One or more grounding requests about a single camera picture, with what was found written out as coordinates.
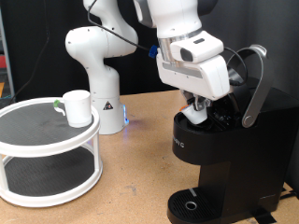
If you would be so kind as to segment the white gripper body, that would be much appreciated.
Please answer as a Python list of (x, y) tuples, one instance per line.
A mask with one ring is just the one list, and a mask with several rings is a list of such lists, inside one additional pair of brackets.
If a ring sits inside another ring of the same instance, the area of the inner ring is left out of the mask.
[(215, 56), (201, 63), (181, 63), (176, 66), (157, 56), (159, 76), (164, 84), (218, 100), (230, 91), (230, 81), (225, 60)]

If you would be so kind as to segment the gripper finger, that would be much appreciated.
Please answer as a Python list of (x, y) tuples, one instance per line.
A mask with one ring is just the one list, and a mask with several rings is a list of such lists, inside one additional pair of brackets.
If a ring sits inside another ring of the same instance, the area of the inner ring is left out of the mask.
[(196, 95), (195, 96), (195, 110), (201, 111), (206, 108), (206, 98)]
[(193, 96), (193, 94), (191, 92), (182, 90), (181, 93), (182, 93), (182, 95), (183, 95), (183, 97), (186, 100), (186, 103), (188, 105), (192, 105), (194, 103), (195, 97)]

